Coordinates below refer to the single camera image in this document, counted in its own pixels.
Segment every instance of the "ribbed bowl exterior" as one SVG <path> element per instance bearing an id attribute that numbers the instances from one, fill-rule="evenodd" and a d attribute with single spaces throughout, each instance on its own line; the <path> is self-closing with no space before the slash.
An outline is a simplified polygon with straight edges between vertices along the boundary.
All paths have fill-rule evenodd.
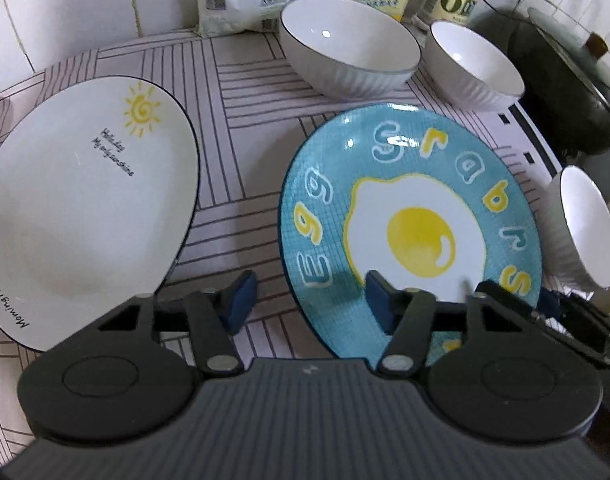
<path id="1" fill-rule="evenodd" d="M 314 89 L 339 100 L 377 98 L 400 88 L 415 72 L 383 73 L 351 67 L 317 53 L 280 24 L 280 44 L 296 73 Z"/>
<path id="2" fill-rule="evenodd" d="M 467 72 L 442 49 L 431 31 L 427 34 L 422 57 L 440 93 L 461 110 L 501 112 L 518 100 L 516 96 L 494 90 Z"/>
<path id="3" fill-rule="evenodd" d="M 543 265 L 563 285 L 577 290 L 595 290 L 598 285 L 585 270 L 567 227 L 560 189 L 561 176 L 562 173 L 557 174 L 547 187 L 536 214 Z"/>

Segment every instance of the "bowl rim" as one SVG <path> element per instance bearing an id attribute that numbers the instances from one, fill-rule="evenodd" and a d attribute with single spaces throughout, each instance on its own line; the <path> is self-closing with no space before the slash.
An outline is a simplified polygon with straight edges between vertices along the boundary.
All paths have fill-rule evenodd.
<path id="1" fill-rule="evenodd" d="M 457 62 L 455 59 L 453 59 L 453 57 L 450 56 L 450 54 L 445 50 L 445 48 L 440 44 L 440 42 L 438 41 L 438 39 L 436 38 L 436 35 L 434 34 L 434 25 L 438 25 L 439 23 L 447 23 L 448 25 L 453 25 L 455 27 L 459 27 L 459 28 L 466 28 L 469 32 L 471 32 L 472 34 L 475 34 L 476 36 L 478 36 L 479 38 L 481 38 L 482 40 L 486 41 L 491 47 L 493 47 L 494 49 L 496 49 L 498 52 L 500 52 L 500 54 L 509 62 L 509 64 L 511 66 L 514 67 L 514 70 L 516 71 L 516 73 L 518 74 L 518 77 L 520 78 L 520 81 L 522 82 L 522 91 L 518 92 L 518 93 L 514 93 L 514 92 L 504 92 L 502 90 L 499 90 L 498 88 L 496 88 L 495 86 L 492 86 L 491 84 L 489 84 L 487 81 L 485 81 L 484 79 L 480 79 L 477 75 L 473 74 L 472 72 L 470 72 L 469 70 L 467 70 L 464 66 L 462 66 L 459 62 Z M 489 88 L 491 88 L 494 92 L 498 92 L 499 94 L 505 95 L 507 97 L 514 97 L 517 99 L 520 99 L 524 94 L 525 94 L 525 81 L 522 78 L 522 76 L 520 75 L 520 72 L 518 72 L 518 69 L 516 68 L 516 66 L 514 65 L 514 63 L 512 63 L 512 60 L 509 59 L 507 57 L 507 55 L 501 50 L 499 49 L 497 46 L 495 46 L 491 41 L 489 41 L 488 39 L 484 38 L 483 36 L 481 36 L 480 34 L 478 34 L 475 30 L 472 30 L 469 27 L 466 27 L 465 25 L 461 24 L 461 23 L 455 23 L 455 22 L 450 22 L 449 20 L 437 20 L 435 22 L 433 22 L 430 27 L 429 27 L 429 33 L 432 35 L 432 38 L 434 38 L 435 43 L 440 47 L 440 49 L 454 62 L 456 63 L 456 65 L 458 65 L 462 70 L 464 70 L 465 72 L 467 72 L 470 76 L 472 76 L 474 79 L 476 79 L 477 81 L 480 81 L 482 84 L 488 86 Z"/>
<path id="2" fill-rule="evenodd" d="M 576 254 L 578 255 L 578 261 L 582 266 L 582 270 L 584 270 L 587 277 L 592 281 L 592 283 L 594 285 L 596 285 L 600 288 L 610 288 L 610 284 L 601 285 L 600 283 L 598 283 L 598 281 L 594 278 L 594 275 L 591 272 L 589 272 L 589 270 L 587 269 L 587 266 L 584 263 L 584 260 L 582 259 L 580 250 L 578 249 L 578 245 L 576 244 L 576 240 L 574 239 L 574 236 L 572 235 L 572 232 L 569 229 L 569 224 L 567 221 L 567 211 L 565 210 L 565 204 L 563 203 L 563 173 L 565 173 L 565 172 L 569 173 L 570 171 L 576 172 L 577 170 L 586 177 L 587 183 L 590 186 L 592 186 L 592 188 L 594 189 L 594 192 L 596 192 L 599 196 L 602 197 L 602 194 L 600 193 L 600 189 L 598 189 L 598 186 L 596 185 L 596 183 L 582 168 L 580 168 L 579 166 L 575 166 L 575 165 L 565 166 L 559 173 L 560 178 L 558 179 L 558 185 L 556 186 L 557 196 L 560 199 L 560 209 L 562 210 L 563 217 L 565 218 L 565 229 L 566 229 L 567 234 L 569 234 L 569 238 L 572 241 L 572 244 L 574 245 L 574 250 L 575 250 Z M 604 208 L 601 207 L 601 209 L 604 210 L 610 218 L 610 210 L 607 207 L 607 204 L 605 203 L 604 200 L 602 201 L 602 204 L 604 205 Z"/>
<path id="3" fill-rule="evenodd" d="M 382 12 L 381 10 L 378 9 L 374 9 L 373 7 L 370 7 L 366 4 L 362 4 L 360 2 L 355 2 L 353 0 L 344 0 L 346 2 L 350 2 L 351 4 L 356 4 L 356 5 L 360 5 L 360 6 L 365 6 L 369 9 L 374 10 L 375 12 L 380 12 L 381 14 L 383 14 L 384 16 L 387 16 L 390 20 L 392 20 L 395 24 L 399 25 L 400 27 L 402 27 L 408 34 L 409 36 L 414 40 L 414 43 L 416 44 L 416 48 L 418 49 L 418 62 L 416 62 L 415 65 L 409 67 L 409 68 L 405 68 L 404 70 L 374 70 L 373 68 L 364 68 L 361 66 L 357 66 L 357 65 L 353 65 L 351 63 L 347 63 L 344 61 L 341 61 L 339 59 L 335 59 L 331 56 L 328 56 L 327 54 L 323 54 L 322 52 L 317 51 L 315 48 L 310 47 L 308 44 L 303 43 L 302 41 L 300 41 L 296 36 L 294 36 L 294 34 L 291 33 L 291 31 L 287 28 L 287 25 L 285 24 L 284 20 L 283 20 L 283 14 L 285 12 L 285 9 L 287 9 L 287 7 L 289 7 L 292 3 L 297 2 L 299 0 L 290 0 L 288 1 L 287 4 L 285 4 L 285 6 L 282 8 L 282 10 L 280 11 L 280 25 L 281 25 L 281 29 L 284 30 L 287 34 L 289 34 L 295 41 L 297 41 L 299 44 L 301 44 L 302 46 L 304 46 L 307 50 L 311 50 L 312 52 L 315 52 L 316 54 L 318 54 L 319 56 L 323 56 L 326 59 L 330 59 L 333 62 L 336 63 L 340 63 L 344 66 L 348 66 L 349 68 L 353 68 L 356 70 L 363 70 L 364 72 L 370 72 L 370 73 L 374 73 L 374 74 L 389 74 L 389 75 L 402 75 L 405 74 L 407 72 L 413 72 L 414 70 L 416 70 L 419 66 L 420 63 L 422 61 L 422 49 L 421 49 L 421 45 L 420 43 L 418 43 L 418 40 L 416 40 L 416 38 L 414 37 L 414 35 L 408 30 L 408 28 L 405 27 L 405 25 L 403 25 L 400 22 L 397 22 L 394 18 L 392 18 L 391 16 L 389 16 L 388 14 Z"/>

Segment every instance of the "pot lid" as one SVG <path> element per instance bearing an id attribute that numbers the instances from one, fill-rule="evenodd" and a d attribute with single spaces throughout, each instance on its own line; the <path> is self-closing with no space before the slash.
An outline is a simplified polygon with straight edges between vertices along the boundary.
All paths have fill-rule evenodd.
<path id="1" fill-rule="evenodd" d="M 551 16 L 533 7 L 528 9 L 528 15 L 531 23 L 578 79 L 610 108 L 610 67 L 600 60 L 609 50 L 603 38 L 592 33 L 583 43 Z"/>

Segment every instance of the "sun illustration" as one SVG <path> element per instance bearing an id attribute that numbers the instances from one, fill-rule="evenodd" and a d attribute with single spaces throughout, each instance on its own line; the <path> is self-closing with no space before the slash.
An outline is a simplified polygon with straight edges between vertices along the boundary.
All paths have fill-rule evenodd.
<path id="1" fill-rule="evenodd" d="M 155 110 L 160 106 L 160 102 L 153 102 L 150 100 L 156 88 L 150 86 L 148 89 L 143 90 L 142 81 L 138 82 L 138 87 L 134 88 L 130 86 L 130 92 L 133 96 L 125 98 L 125 101 L 130 105 L 130 109 L 125 112 L 128 116 L 128 121 L 125 123 L 125 127 L 131 126 L 131 134 L 137 134 L 138 137 L 142 137 L 145 130 L 148 129 L 150 132 L 154 131 L 154 123 L 159 123 L 160 119 L 156 116 Z"/>

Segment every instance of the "small white bowl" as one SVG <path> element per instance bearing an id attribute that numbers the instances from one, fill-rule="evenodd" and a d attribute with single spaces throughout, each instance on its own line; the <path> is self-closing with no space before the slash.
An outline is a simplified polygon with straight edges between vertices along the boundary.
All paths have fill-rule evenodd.
<path id="1" fill-rule="evenodd" d="M 443 97 L 461 110 L 501 112 L 525 92 L 507 56 L 463 25 L 432 23 L 422 56 Z"/>
<path id="2" fill-rule="evenodd" d="M 421 60 L 418 42 L 403 25 L 352 0 L 292 0 L 280 14 L 280 43 L 301 78 L 345 100 L 402 86 Z"/>
<path id="3" fill-rule="evenodd" d="M 610 212 L 583 170 L 567 166 L 556 175 L 536 223 L 549 274 L 588 292 L 610 287 Z"/>

